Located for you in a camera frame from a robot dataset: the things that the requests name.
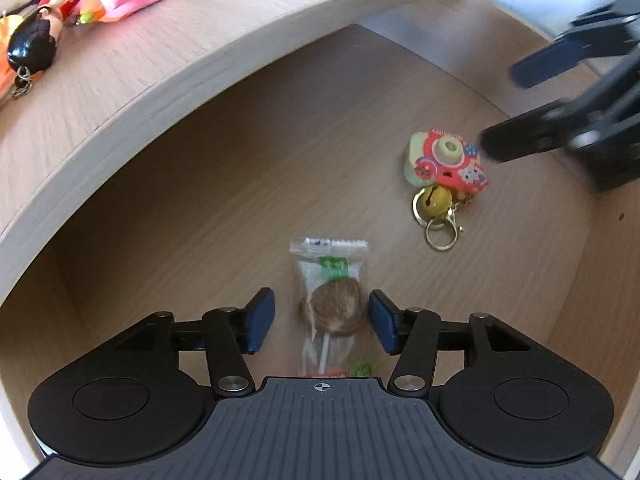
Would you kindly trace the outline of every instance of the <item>wooden shelf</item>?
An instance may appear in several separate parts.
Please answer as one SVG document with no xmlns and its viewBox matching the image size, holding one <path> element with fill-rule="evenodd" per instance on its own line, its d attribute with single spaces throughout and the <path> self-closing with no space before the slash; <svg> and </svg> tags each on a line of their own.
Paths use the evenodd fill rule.
<svg viewBox="0 0 640 480">
<path fill-rule="evenodd" d="M 495 314 L 603 380 L 620 416 L 640 368 L 614 335 L 640 324 L 638 186 L 595 198 L 551 153 L 489 163 L 459 245 L 439 254 L 401 172 L 411 133 L 473 140 L 595 74 L 517 89 L 508 67 L 545 44 L 535 31 L 485 0 L 408 2 L 165 0 L 70 31 L 33 94 L 0 112 L 0 413 L 30 465 L 34 387 L 151 312 L 195 319 L 270 286 L 276 320 L 248 364 L 257 381 L 295 374 L 288 246 L 303 235 L 366 238 L 369 288 L 444 319 Z M 369 30 L 343 28 L 370 14 Z M 181 367 L 205 383 L 203 359 Z M 376 373 L 393 364 L 379 355 Z M 437 380 L 460 367 L 439 358 Z"/>
</svg>

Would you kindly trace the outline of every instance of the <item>orange toy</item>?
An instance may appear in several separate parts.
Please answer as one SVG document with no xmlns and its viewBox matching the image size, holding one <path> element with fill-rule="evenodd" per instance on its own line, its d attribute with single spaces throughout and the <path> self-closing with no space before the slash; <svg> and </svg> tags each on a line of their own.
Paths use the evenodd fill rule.
<svg viewBox="0 0 640 480">
<path fill-rule="evenodd" d="M 11 35 L 22 21 L 23 17 L 17 14 L 0 18 L 0 99 L 11 91 L 14 84 L 15 72 L 6 60 L 6 49 Z"/>
</svg>

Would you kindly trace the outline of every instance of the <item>metal chain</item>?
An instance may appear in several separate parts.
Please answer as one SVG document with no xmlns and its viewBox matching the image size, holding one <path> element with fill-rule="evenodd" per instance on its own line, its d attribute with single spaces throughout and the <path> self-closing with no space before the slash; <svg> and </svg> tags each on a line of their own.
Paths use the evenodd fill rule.
<svg viewBox="0 0 640 480">
<path fill-rule="evenodd" d="M 20 97 L 23 97 L 25 95 L 27 95 L 30 91 L 31 88 L 33 87 L 33 81 L 31 79 L 31 72 L 29 72 L 29 69 L 25 66 L 21 66 L 18 68 L 18 72 L 17 72 L 18 76 L 17 76 L 17 80 L 20 80 L 21 82 L 24 83 L 23 86 L 15 86 L 14 89 L 11 92 L 11 97 L 16 100 L 19 99 Z"/>
<path fill-rule="evenodd" d="M 462 200 L 460 200 L 459 202 L 456 202 L 453 207 L 453 211 L 457 211 L 458 207 L 461 205 L 467 205 L 469 202 L 471 202 L 474 199 L 474 195 L 472 195 L 471 193 L 468 194 L 467 196 L 465 196 Z"/>
</svg>

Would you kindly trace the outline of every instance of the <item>toy camera keychain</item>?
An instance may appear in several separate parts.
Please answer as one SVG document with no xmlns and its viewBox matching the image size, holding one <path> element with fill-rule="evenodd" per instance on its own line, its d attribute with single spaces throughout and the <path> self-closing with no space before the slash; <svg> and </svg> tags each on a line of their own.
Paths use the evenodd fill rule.
<svg viewBox="0 0 640 480">
<path fill-rule="evenodd" d="M 424 228 L 424 238 L 437 251 L 448 251 L 463 228 L 456 211 L 488 184 L 478 149 L 459 136 L 432 129 L 411 136 L 404 162 L 404 177 L 420 187 L 413 201 L 414 217 Z M 449 228 L 449 244 L 438 245 L 431 233 Z"/>
</svg>

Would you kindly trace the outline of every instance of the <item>lollipop stick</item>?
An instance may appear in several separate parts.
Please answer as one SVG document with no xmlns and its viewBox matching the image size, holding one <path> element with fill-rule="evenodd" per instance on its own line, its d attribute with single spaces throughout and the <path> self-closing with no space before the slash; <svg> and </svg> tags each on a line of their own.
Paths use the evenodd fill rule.
<svg viewBox="0 0 640 480">
<path fill-rule="evenodd" d="M 324 337 L 322 338 L 322 351 L 320 352 L 320 367 L 318 368 L 318 373 L 320 375 L 324 375 L 326 371 L 326 360 L 329 357 L 329 339 L 331 336 L 328 332 L 324 333 Z"/>
</svg>

